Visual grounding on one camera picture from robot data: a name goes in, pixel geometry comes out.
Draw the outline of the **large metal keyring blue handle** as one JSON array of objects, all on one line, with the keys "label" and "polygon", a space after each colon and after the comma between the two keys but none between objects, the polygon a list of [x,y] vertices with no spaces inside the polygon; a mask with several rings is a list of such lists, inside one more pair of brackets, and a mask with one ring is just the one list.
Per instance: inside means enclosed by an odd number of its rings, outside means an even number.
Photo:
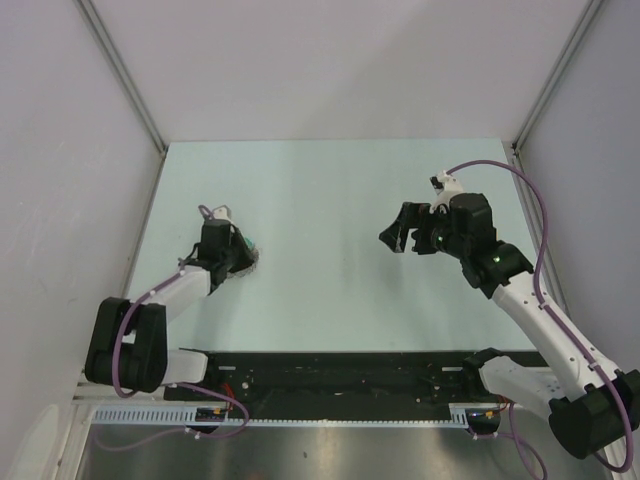
[{"label": "large metal keyring blue handle", "polygon": [[245,236],[238,234],[234,237],[231,246],[231,253],[233,257],[233,263],[228,270],[227,276],[240,277],[242,275],[250,273],[257,265],[259,260],[259,250],[255,245],[253,250],[250,250],[244,241]]}]

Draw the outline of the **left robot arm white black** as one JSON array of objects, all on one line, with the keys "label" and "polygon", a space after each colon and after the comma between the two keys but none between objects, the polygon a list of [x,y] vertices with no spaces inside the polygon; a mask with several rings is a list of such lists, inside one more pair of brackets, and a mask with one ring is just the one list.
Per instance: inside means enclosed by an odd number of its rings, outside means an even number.
[{"label": "left robot arm white black", "polygon": [[122,398],[180,382],[199,399],[214,397],[220,374],[207,366],[204,354],[171,350],[168,326],[229,276],[255,263],[254,250],[237,226],[225,219],[205,220],[200,241],[172,276],[137,300],[108,297],[100,303],[85,360],[86,379],[113,387]]}]

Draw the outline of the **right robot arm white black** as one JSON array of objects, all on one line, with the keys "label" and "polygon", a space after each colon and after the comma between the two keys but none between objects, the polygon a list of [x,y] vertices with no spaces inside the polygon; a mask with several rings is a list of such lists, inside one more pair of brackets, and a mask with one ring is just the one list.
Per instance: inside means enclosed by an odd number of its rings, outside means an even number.
[{"label": "right robot arm white black", "polygon": [[547,421],[559,444],[584,459],[639,426],[639,372],[622,371],[595,348],[549,294],[537,287],[531,262],[500,240],[482,194],[462,193],[448,204],[406,202],[379,239],[401,253],[409,239],[418,255],[443,253],[460,262],[471,287],[506,312],[541,354],[554,381],[495,349],[476,354],[461,376],[473,401],[507,397]]}]

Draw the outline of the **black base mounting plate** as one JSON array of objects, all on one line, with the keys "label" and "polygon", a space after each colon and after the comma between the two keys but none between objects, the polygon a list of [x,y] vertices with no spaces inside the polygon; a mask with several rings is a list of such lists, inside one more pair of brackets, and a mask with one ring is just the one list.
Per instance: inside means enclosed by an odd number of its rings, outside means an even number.
[{"label": "black base mounting plate", "polygon": [[164,400],[228,393],[266,421],[447,420],[453,403],[508,397],[486,390],[472,370],[493,352],[210,352],[199,389],[168,388]]}]

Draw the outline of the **right aluminium frame post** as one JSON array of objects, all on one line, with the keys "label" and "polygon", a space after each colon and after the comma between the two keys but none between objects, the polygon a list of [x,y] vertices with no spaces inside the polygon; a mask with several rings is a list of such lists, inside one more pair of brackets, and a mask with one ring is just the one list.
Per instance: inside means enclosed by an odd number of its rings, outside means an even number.
[{"label": "right aluminium frame post", "polygon": [[589,0],[586,2],[534,103],[511,141],[510,148],[515,155],[519,155],[526,145],[530,135],[543,117],[545,110],[568,73],[569,67],[576,59],[587,36],[596,24],[598,17],[608,4],[609,1],[605,0]]}]

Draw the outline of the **aluminium frame post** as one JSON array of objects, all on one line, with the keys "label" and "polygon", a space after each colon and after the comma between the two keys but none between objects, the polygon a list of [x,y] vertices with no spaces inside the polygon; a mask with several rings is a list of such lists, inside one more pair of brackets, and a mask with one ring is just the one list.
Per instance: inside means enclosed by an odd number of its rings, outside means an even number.
[{"label": "aluminium frame post", "polygon": [[126,100],[140,121],[143,130],[161,159],[165,159],[168,144],[153,119],[151,112],[140,93],[136,82],[122,57],[109,29],[95,3],[90,0],[74,0],[88,31],[112,71]]},{"label": "aluminium frame post", "polygon": [[598,17],[608,4],[609,1],[605,0],[589,0],[586,2],[534,103],[511,141],[510,148],[515,155],[519,155],[526,145],[530,135],[543,117],[545,110],[568,73],[569,67],[576,59],[587,36],[596,24]]}]

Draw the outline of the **left aluminium frame post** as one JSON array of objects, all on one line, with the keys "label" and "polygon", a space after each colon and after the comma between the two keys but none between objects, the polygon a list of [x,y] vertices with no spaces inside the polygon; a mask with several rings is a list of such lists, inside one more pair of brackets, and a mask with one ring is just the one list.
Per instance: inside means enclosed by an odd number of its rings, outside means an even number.
[{"label": "left aluminium frame post", "polygon": [[90,0],[74,0],[88,31],[112,71],[126,100],[140,121],[143,130],[161,159],[165,159],[168,144],[153,119],[151,112],[140,93],[136,82],[122,57],[109,29],[95,3]]}]

